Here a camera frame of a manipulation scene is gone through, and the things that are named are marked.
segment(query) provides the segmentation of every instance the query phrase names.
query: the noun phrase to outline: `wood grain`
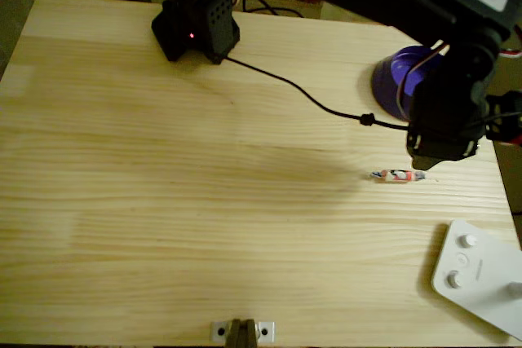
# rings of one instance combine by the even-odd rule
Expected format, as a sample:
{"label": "wood grain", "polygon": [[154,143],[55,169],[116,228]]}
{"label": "wood grain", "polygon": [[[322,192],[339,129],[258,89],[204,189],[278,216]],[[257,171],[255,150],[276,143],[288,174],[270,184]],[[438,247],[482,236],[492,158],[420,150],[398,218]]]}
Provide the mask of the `wood grain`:
{"label": "wood grain", "polygon": [[[37,0],[0,86],[0,341],[207,345],[210,322],[276,322],[279,346],[491,346],[439,297],[447,223],[516,243],[493,147],[411,184],[405,134],[189,53],[153,4]],[[231,56],[324,104],[374,112],[395,29],[236,14]]]}

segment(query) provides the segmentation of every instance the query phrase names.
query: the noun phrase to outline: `black cable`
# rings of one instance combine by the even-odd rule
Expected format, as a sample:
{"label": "black cable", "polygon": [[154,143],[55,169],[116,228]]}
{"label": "black cable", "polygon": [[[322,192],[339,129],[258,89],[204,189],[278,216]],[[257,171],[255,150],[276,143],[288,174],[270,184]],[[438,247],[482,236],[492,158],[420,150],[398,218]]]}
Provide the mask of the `black cable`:
{"label": "black cable", "polygon": [[478,120],[478,121],[475,121],[475,122],[472,122],[469,127],[473,127],[473,126],[479,126],[479,125],[488,125],[490,124],[492,121],[495,121],[495,120],[498,120],[499,118],[504,118],[504,117],[513,117],[513,116],[522,116],[522,112],[507,112],[507,113],[500,113],[500,114],[495,114],[494,116],[489,116],[489,117],[484,117],[483,119],[481,120]]}
{"label": "black cable", "polygon": [[268,71],[264,71],[263,69],[261,68],[257,68],[253,65],[250,65],[250,64],[247,64],[247,63],[243,63],[242,61],[240,60],[236,60],[236,59],[232,59],[230,57],[225,57],[226,60],[228,61],[232,61],[233,63],[236,63],[236,64],[239,64],[239,65],[242,65],[243,67],[247,67],[249,69],[252,69],[258,73],[262,73],[264,75],[267,75],[269,77],[273,77],[279,81],[283,81],[284,83],[288,83],[289,85],[295,87],[297,90],[301,91],[301,93],[303,93],[308,99],[310,99],[315,105],[317,105],[319,108],[323,109],[325,112],[328,112],[330,114],[333,114],[334,116],[339,116],[339,117],[344,117],[344,118],[350,118],[352,120],[359,120],[359,122],[363,125],[363,126],[371,126],[373,124],[377,124],[378,126],[383,126],[385,128],[390,128],[392,130],[408,130],[408,127],[407,126],[399,126],[399,125],[396,125],[396,124],[390,124],[388,122],[384,122],[384,121],[378,121],[378,120],[375,120],[375,116],[373,113],[369,113],[369,114],[363,114],[361,116],[356,116],[355,114],[348,114],[348,113],[343,113],[343,112],[338,112],[336,110],[333,110],[333,109],[330,109],[330,108],[327,108],[325,105],[323,105],[321,102],[319,102],[318,100],[316,100],[315,98],[313,98],[311,95],[309,95],[305,90],[304,88],[302,88],[301,86],[299,86],[298,84],[296,83],[293,83],[291,80],[289,79],[286,79],[284,77],[280,77],[274,73],[270,73]]}
{"label": "black cable", "polygon": [[260,3],[262,3],[264,5],[264,7],[247,10],[246,9],[246,0],[242,0],[243,12],[257,12],[257,11],[265,11],[266,10],[266,11],[270,11],[273,15],[279,15],[279,14],[277,14],[276,11],[288,11],[288,12],[293,12],[294,14],[296,14],[300,18],[304,18],[304,15],[301,14],[297,10],[294,10],[294,9],[291,9],[291,8],[286,8],[286,7],[272,7],[272,6],[270,6],[267,3],[266,0],[258,0],[258,1]]}
{"label": "black cable", "polygon": [[270,6],[266,0],[257,0],[258,2],[260,2],[261,4],[263,4],[265,6],[265,8],[267,10],[269,10],[273,15],[279,15],[277,14],[277,12],[273,9],[272,6]]}
{"label": "black cable", "polygon": [[[293,12],[298,16],[299,18],[304,18],[304,15],[301,14],[299,11],[294,10],[293,8],[286,8],[286,7],[272,7],[275,11],[288,11]],[[252,8],[250,10],[247,10],[246,12],[258,12],[258,11],[268,11],[266,7],[260,7],[260,8]]]}

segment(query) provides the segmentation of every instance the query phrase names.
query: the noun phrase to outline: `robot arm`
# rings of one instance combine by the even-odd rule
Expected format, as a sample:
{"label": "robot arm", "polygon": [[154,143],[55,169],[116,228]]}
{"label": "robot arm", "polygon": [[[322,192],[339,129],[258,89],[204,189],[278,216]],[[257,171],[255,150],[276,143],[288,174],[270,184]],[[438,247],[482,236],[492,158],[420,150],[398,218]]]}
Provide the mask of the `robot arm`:
{"label": "robot arm", "polygon": [[[504,141],[522,134],[520,117],[507,118],[495,132],[484,122],[497,114],[493,108],[522,110],[522,93],[486,98],[500,44],[522,16],[522,0],[327,1],[394,26],[423,45],[450,44],[440,66],[414,93],[406,144],[415,169],[474,155],[486,132]],[[230,0],[167,0],[153,31],[169,60],[191,47],[219,64],[239,40]]]}

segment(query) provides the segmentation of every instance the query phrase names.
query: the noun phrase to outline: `metal bracket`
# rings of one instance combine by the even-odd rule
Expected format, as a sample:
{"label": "metal bracket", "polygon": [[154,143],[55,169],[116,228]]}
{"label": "metal bracket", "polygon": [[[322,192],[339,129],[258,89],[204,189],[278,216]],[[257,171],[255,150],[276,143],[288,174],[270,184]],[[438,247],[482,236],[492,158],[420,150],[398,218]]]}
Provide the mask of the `metal bracket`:
{"label": "metal bracket", "polygon": [[233,338],[237,338],[235,335],[241,327],[240,325],[245,326],[246,323],[249,322],[254,324],[255,339],[257,342],[271,343],[275,341],[275,322],[254,322],[252,319],[244,322],[241,322],[239,319],[234,319],[233,321],[214,322],[212,323],[210,331],[210,339],[213,342],[229,346],[229,342]]}

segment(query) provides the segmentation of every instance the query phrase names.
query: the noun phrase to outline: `white button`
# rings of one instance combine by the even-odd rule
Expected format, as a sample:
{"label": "white button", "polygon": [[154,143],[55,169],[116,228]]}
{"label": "white button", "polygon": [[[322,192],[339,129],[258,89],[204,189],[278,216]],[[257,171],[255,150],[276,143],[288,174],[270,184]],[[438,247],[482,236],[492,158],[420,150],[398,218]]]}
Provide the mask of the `white button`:
{"label": "white button", "polygon": [[451,271],[448,275],[448,283],[454,289],[460,289],[462,287],[462,279],[457,271]]}
{"label": "white button", "polygon": [[477,242],[478,240],[476,239],[476,236],[473,236],[472,234],[466,234],[460,237],[460,243],[465,248],[472,248],[476,246]]}

